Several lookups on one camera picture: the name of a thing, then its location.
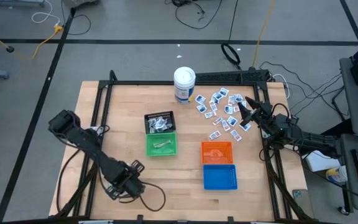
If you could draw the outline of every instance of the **black basket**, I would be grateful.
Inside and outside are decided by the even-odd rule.
[[[158,118],[159,116],[161,116],[164,119],[170,118],[172,121],[172,127],[168,128],[160,133],[169,133],[169,132],[172,132],[177,129],[177,127],[175,126],[175,118],[173,117],[173,111],[147,114],[144,116],[144,126],[145,126],[145,130],[146,130],[146,134],[150,134],[149,120],[152,118]]]

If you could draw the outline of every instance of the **orange tray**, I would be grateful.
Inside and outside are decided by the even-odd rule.
[[[233,164],[233,151],[229,141],[201,143],[202,164]]]

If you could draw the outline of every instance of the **blue tray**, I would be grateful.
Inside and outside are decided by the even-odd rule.
[[[204,165],[204,189],[205,190],[237,190],[236,166]]]

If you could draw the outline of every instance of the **green container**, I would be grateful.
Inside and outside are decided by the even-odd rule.
[[[154,147],[154,144],[167,142],[162,147]],[[176,133],[161,133],[161,134],[146,134],[146,155],[147,156],[174,156],[177,151],[177,134]]]

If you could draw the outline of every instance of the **wooden tabletop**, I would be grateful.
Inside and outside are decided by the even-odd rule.
[[[75,113],[81,118],[83,128],[90,124],[97,86],[98,82],[82,84]],[[239,93],[254,98],[253,88],[248,86],[196,86],[195,96],[203,95],[208,102],[211,95],[221,87],[227,88],[229,95]],[[236,142],[230,132],[225,132],[220,124],[217,126],[212,124],[219,116],[224,119],[230,116],[223,110],[227,105],[228,97],[221,99],[218,116],[206,119],[196,109],[198,105],[196,102],[180,105],[176,102],[173,93],[173,86],[114,85],[107,119],[111,129],[105,134],[103,142],[103,151],[108,156],[127,163],[135,159],[143,163],[145,170],[141,173],[140,179],[157,184],[164,189],[167,195],[164,208],[159,212],[151,212],[140,200],[128,204],[113,201],[104,193],[98,182],[91,218],[134,220],[137,215],[143,215],[145,220],[224,221],[228,216],[232,216],[235,221],[273,221],[265,163],[258,157],[262,141],[257,125],[252,122],[248,132],[238,127],[239,122],[235,127],[231,127],[231,130],[235,129],[242,136],[242,140]],[[275,103],[287,105],[282,83],[268,83],[268,93],[272,105]],[[162,111],[173,111],[175,115],[178,154],[167,157],[147,157],[144,115]],[[285,114],[285,110],[277,107],[275,113]],[[233,117],[240,121],[240,112],[233,113]],[[215,130],[219,130],[222,134],[217,138],[218,141],[232,142],[238,190],[213,191],[203,188],[201,142],[210,141],[208,136]],[[62,166],[75,151],[73,148],[66,148]],[[281,155],[288,191],[292,193],[293,189],[307,189],[299,156],[288,150],[281,150]],[[81,152],[69,163],[63,175],[61,207],[78,186],[82,162]],[[277,192],[280,214],[284,217],[282,197],[278,190]],[[85,210],[87,194],[88,190],[85,190],[81,213]],[[142,196],[152,208],[158,208],[163,199],[159,190],[149,186]],[[50,209],[51,215],[57,212],[55,200],[56,193]]]

